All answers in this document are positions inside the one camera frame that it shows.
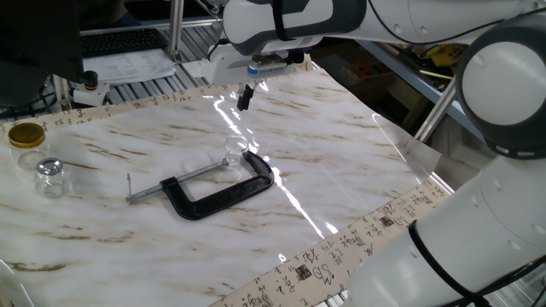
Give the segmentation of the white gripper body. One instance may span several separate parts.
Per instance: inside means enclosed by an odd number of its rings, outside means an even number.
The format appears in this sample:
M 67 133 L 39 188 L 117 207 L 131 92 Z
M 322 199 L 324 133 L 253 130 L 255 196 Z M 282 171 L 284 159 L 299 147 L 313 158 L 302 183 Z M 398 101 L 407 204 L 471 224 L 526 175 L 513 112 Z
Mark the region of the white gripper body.
M 207 57 L 209 84 L 247 84 L 289 74 L 299 64 L 298 50 L 241 55 L 231 44 L 219 45 Z

